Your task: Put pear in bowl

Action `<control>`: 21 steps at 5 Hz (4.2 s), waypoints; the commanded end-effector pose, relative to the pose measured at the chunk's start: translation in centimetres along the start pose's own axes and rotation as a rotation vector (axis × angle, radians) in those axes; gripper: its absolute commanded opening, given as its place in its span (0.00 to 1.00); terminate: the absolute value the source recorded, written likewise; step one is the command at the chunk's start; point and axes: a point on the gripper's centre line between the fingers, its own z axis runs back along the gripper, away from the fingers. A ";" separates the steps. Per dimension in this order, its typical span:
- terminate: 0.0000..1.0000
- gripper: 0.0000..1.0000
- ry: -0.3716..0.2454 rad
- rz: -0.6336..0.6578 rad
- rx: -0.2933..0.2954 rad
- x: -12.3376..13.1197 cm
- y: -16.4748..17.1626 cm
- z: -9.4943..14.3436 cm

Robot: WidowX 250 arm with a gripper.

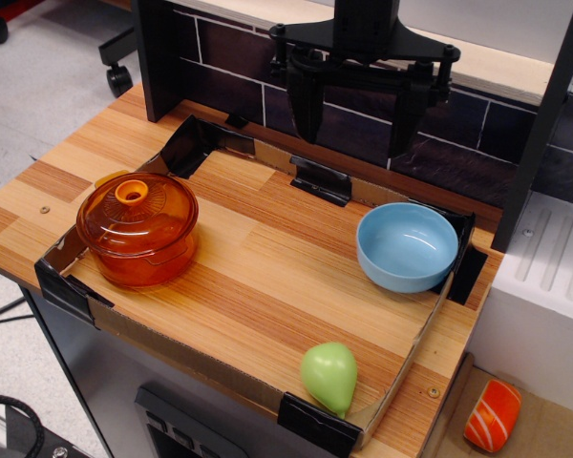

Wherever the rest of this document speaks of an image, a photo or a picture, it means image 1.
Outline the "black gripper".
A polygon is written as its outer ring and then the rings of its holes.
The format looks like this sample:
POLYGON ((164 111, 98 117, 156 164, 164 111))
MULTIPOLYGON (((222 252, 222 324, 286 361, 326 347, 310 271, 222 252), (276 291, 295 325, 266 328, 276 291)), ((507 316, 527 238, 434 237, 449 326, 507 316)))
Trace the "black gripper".
POLYGON ((271 74, 286 83, 304 141, 316 143, 326 86, 395 94, 389 157, 407 154, 427 109, 448 99, 460 50, 408 29, 398 9, 397 1, 337 1, 329 20, 270 29, 271 74))

